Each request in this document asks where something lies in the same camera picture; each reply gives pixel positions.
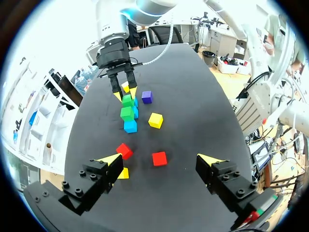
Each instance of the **screw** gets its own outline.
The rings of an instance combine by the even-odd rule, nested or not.
[[[255,182],[255,181],[250,184],[251,189],[255,189],[256,186],[257,186],[257,182]]]
[[[80,176],[86,176],[86,173],[85,173],[85,171],[79,171],[79,175]]]
[[[223,181],[226,181],[226,180],[228,180],[230,177],[228,176],[228,175],[224,175],[224,176],[222,176],[222,180]]]
[[[49,193],[48,193],[48,191],[44,191],[42,195],[43,195],[44,197],[48,197]]]
[[[62,181],[62,187],[67,189],[69,187],[69,183],[67,181]]]
[[[240,172],[239,172],[239,171],[234,172],[234,176],[235,176],[235,177],[240,176]]]
[[[245,190],[242,188],[238,189],[238,191],[236,192],[236,195],[238,195],[239,197],[241,197],[243,194],[245,194]]]
[[[91,180],[97,180],[98,177],[97,177],[96,174],[91,174],[91,175],[90,175],[90,179],[91,179]]]
[[[76,188],[76,189],[75,189],[75,194],[76,194],[78,197],[81,197],[84,193],[83,193],[83,191],[82,191],[80,188]]]

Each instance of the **floor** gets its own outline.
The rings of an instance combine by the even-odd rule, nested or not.
[[[199,57],[203,59],[202,57],[202,51],[201,49],[198,53]],[[210,71],[214,74],[215,78],[217,79],[218,83],[221,85],[224,93],[226,94],[228,99],[235,99],[236,96],[241,92],[243,89],[243,85],[247,83],[250,76],[249,75],[242,75],[242,74],[222,74],[218,69],[217,66],[213,65],[210,68]],[[270,136],[275,136],[276,130],[274,129]],[[284,137],[286,141],[289,140],[289,138],[293,137],[294,132],[291,130],[290,133],[287,133]],[[295,158],[298,160],[298,162],[305,166],[304,163],[304,157],[303,155],[295,154]],[[297,163],[292,160],[286,160],[286,162],[280,163],[278,165],[271,165],[272,170],[272,176],[273,178],[275,176],[277,177],[277,180],[289,178],[292,175],[298,175],[302,172],[302,169],[297,165]],[[52,174],[46,171],[41,170],[41,183],[44,183],[46,180],[49,180],[51,183],[53,183],[58,189],[61,190],[61,182],[64,180],[64,176]],[[259,191],[262,192],[262,188],[265,186],[265,180],[261,179],[259,182]],[[278,223],[279,218],[281,217],[283,211],[286,209],[287,204],[289,202],[289,199],[291,197],[291,194],[285,194],[284,200],[281,203],[280,207],[276,210],[276,212],[269,218],[270,222],[270,228],[274,228],[275,225]]]

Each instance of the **office chair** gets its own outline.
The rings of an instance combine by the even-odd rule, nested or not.
[[[159,40],[159,44],[152,44],[149,46],[168,44],[170,26],[154,26],[154,27],[149,27],[149,28],[154,32],[154,34]],[[182,36],[180,35],[179,30],[176,27],[173,28],[173,37],[172,37],[171,43],[173,44],[183,43]],[[190,46],[195,46],[194,50],[196,53],[198,52],[199,43],[193,43],[193,44],[190,44]]]

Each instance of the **trash can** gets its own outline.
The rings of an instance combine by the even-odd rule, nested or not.
[[[214,58],[215,54],[213,52],[203,51],[203,60],[209,68],[213,66]]]

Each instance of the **red cube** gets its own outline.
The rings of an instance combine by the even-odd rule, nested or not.
[[[153,153],[154,166],[164,166],[167,165],[168,161],[166,159],[166,154],[164,151]]]
[[[124,160],[127,160],[133,155],[133,151],[131,151],[131,149],[125,144],[121,144],[116,151],[122,154]]]

